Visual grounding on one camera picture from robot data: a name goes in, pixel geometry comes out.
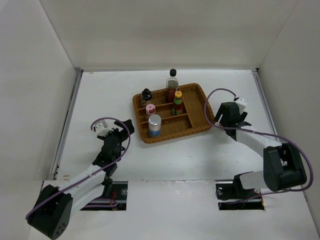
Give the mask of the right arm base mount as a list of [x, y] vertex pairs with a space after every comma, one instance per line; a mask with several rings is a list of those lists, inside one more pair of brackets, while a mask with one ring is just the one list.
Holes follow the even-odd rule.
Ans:
[[220, 211], [265, 210], [261, 196], [249, 199], [259, 195], [261, 193], [260, 188], [244, 189], [236, 180], [217, 181], [215, 187]]

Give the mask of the tall clear black-cap bottle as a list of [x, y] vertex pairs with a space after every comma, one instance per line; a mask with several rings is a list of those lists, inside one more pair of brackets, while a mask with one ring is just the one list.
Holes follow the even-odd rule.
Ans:
[[172, 68], [169, 71], [169, 78], [166, 81], [166, 101], [172, 103], [175, 99], [175, 93], [179, 87], [179, 81], [176, 78], [177, 70]]

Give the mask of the yellow-cap red sauce bottle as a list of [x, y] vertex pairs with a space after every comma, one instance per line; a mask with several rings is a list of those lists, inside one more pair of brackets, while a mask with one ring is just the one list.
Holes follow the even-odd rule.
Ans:
[[182, 92], [176, 91], [174, 94], [174, 100], [172, 104], [172, 114], [174, 116], [180, 115], [183, 111], [183, 99], [182, 99]]

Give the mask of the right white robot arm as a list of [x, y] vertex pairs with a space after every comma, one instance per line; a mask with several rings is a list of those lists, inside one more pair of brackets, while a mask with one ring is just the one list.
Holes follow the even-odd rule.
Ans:
[[272, 191], [278, 192], [307, 181], [300, 151], [287, 140], [281, 143], [258, 132], [245, 121], [247, 113], [240, 111], [236, 102], [224, 102], [220, 105], [214, 118], [226, 134], [236, 142], [249, 147], [262, 157], [263, 180]]

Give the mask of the silver-lid blue-label jar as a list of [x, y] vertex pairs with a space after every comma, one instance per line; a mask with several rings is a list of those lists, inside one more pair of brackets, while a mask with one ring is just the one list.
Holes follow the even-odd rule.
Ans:
[[148, 119], [148, 131], [150, 137], [157, 137], [161, 133], [162, 118], [158, 114], [153, 114]]

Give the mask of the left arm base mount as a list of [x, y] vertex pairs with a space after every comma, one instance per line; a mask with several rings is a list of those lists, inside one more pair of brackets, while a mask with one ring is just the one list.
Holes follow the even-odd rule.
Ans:
[[88, 203], [81, 211], [125, 211], [127, 209], [128, 181], [114, 181], [105, 187], [98, 198]]

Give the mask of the pink-cap spice bottle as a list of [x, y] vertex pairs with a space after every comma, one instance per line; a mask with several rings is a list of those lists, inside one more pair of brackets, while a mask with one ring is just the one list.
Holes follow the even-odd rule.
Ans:
[[152, 103], [147, 104], [145, 107], [145, 119], [146, 121], [149, 120], [151, 115], [154, 115], [156, 113], [156, 106]]

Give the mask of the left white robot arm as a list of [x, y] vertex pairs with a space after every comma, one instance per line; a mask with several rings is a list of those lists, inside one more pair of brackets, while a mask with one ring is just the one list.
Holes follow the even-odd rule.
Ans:
[[92, 208], [91, 201], [108, 199], [112, 195], [111, 176], [117, 163], [129, 149], [135, 129], [132, 120], [113, 119], [115, 128], [106, 124], [108, 117], [95, 120], [90, 129], [103, 141], [100, 152], [82, 173], [58, 186], [47, 185], [40, 192], [33, 209], [26, 215], [27, 223], [51, 240], [62, 236], [70, 218], [83, 208]]

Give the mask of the black-cap spice bottle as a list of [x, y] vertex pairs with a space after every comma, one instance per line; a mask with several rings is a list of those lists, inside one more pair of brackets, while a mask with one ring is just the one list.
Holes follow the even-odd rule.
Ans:
[[145, 88], [140, 94], [141, 106], [146, 107], [148, 104], [151, 103], [152, 98], [153, 93], [148, 88]]

